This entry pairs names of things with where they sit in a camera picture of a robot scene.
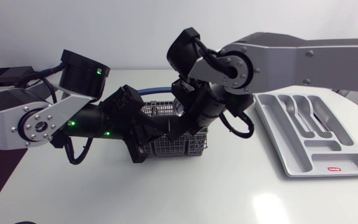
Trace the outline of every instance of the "plastic cutlery organizer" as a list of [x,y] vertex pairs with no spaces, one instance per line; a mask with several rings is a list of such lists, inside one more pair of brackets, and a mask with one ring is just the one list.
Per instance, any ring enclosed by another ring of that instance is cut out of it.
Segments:
[[358,175],[358,145],[320,97],[263,93],[255,98],[288,176]]

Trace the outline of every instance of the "white table surface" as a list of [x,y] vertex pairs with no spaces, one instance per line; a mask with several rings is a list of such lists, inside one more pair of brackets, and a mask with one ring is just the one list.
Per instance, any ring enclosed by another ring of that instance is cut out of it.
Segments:
[[[170,86],[176,78],[171,70],[112,71],[102,99],[125,84]],[[351,101],[322,88],[278,91],[320,95],[358,143]],[[0,193],[0,223],[358,223],[358,177],[287,177],[254,106],[246,113],[255,124],[250,139],[216,120],[201,157],[133,164],[123,141],[95,139],[74,166],[64,149],[30,148]],[[76,138],[75,148],[85,141]]]

